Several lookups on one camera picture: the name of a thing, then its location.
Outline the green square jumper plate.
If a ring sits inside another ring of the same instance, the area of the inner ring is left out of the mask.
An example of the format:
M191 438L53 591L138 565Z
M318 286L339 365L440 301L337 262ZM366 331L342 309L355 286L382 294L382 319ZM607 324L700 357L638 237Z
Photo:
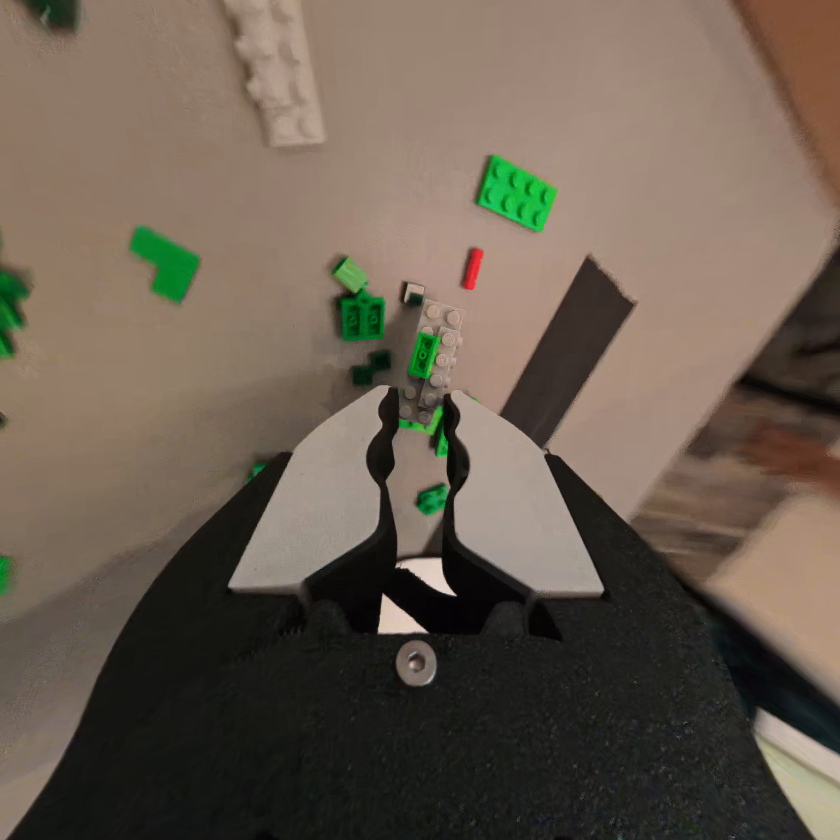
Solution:
M385 299L365 290L339 301L340 334L344 342L382 340L385 330Z

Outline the bright green slope brick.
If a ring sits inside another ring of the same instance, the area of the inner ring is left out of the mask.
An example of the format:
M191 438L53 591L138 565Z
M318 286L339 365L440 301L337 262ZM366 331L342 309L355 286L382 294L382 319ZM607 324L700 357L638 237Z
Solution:
M365 291L369 285L365 271L348 255L338 259L332 268L332 276L352 295Z

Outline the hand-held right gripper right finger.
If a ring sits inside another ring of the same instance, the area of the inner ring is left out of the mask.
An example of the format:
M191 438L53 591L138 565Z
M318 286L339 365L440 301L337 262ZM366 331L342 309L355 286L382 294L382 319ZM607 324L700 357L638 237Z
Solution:
M546 454L462 391L446 395L444 432L443 571L465 632L512 603L525 634L559 634L546 602L597 599L605 587Z

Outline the dark green brick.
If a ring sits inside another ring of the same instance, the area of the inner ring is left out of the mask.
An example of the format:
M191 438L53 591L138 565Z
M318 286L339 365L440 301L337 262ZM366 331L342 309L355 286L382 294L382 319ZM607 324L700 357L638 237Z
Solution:
M80 22L79 1L26 1L31 14L47 29L75 32Z

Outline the medium green studded plate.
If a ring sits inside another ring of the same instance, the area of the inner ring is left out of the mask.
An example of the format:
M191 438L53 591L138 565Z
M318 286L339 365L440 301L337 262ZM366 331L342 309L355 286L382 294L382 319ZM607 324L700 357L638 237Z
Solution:
M436 456L445 458L448 456L448 441L444 431L443 417L444 407L443 404L440 404L435 408L432 419L426 424L412 422L405 418L400 418L398 424L400 428L425 434L433 438Z

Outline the large green studded plate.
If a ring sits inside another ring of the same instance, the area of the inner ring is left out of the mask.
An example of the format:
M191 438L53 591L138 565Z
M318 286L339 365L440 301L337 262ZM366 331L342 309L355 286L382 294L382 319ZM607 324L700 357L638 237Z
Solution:
M533 233L541 233L557 194L556 186L492 154L486 160L475 203Z

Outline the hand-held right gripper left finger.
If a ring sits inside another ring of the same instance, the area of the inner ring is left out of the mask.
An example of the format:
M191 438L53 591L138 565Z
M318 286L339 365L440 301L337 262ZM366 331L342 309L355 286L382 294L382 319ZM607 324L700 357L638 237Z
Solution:
M376 386L303 439L228 582L231 592L333 602L354 631L377 633L396 568L387 479L399 406L396 388Z

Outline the grey plate with green brick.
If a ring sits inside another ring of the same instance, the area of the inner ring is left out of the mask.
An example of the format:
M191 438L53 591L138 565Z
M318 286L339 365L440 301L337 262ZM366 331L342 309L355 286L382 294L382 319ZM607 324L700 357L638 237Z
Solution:
M443 404L463 343L465 311L440 301L423 302L416 335L398 388L399 418L427 424Z

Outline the green L-shaped flat tile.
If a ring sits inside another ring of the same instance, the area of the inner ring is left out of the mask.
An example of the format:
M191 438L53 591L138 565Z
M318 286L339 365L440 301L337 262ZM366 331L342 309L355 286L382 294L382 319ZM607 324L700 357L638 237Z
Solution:
M154 269L151 290L156 296L181 304L201 264L201 257L151 227L137 226L129 252Z

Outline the grey desk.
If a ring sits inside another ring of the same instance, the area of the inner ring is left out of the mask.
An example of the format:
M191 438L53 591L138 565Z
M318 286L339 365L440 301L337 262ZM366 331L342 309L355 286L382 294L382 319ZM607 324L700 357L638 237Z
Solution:
M268 149L219 2L2 2L2 838L163 564L354 398L349 255L462 306L453 386L500 410L581 263L636 302L549 447L625 518L821 267L837 210L729 2L303 2L325 144ZM476 205L488 156L556 186ZM181 304L139 225L201 257ZM485 257L460 287L470 248Z

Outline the light grey studded plate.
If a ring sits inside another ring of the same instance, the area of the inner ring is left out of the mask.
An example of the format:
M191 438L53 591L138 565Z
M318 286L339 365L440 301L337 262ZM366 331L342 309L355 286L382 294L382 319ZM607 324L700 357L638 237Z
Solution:
M308 67L310 56L300 1L223 1L234 27L234 50L252 77L278 67Z
M325 143L319 94L308 63L263 58L251 64L249 73L246 90L259 111L269 148Z

